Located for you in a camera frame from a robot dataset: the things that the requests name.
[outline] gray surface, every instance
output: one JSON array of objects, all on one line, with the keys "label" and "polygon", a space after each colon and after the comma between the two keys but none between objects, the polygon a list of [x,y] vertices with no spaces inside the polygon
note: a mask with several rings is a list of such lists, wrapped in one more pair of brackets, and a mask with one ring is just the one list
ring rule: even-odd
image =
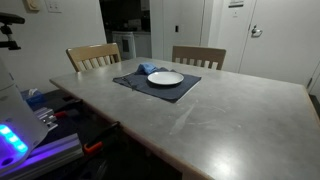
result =
[{"label": "gray surface", "polygon": [[[174,104],[112,82],[145,61],[202,80]],[[215,179],[320,179],[318,117],[301,85],[144,58],[52,82]]]}]

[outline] blue light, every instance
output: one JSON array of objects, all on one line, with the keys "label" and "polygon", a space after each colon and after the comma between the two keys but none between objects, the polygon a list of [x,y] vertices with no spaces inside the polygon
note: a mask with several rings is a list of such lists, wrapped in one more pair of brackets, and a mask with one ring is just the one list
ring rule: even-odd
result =
[{"label": "blue light", "polygon": [[26,152],[28,150],[28,147],[6,125],[0,124],[0,136],[3,136],[7,143],[11,144],[15,150],[19,152]]}]

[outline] light switch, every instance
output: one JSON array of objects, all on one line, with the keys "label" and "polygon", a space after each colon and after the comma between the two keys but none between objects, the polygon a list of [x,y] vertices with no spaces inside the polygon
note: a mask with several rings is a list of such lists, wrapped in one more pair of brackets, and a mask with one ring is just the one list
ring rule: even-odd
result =
[{"label": "light switch", "polygon": [[39,11],[40,10],[40,4],[38,0],[26,0],[26,3],[28,5],[28,8],[30,11]]},{"label": "light switch", "polygon": [[48,12],[61,13],[59,0],[46,0]]}]

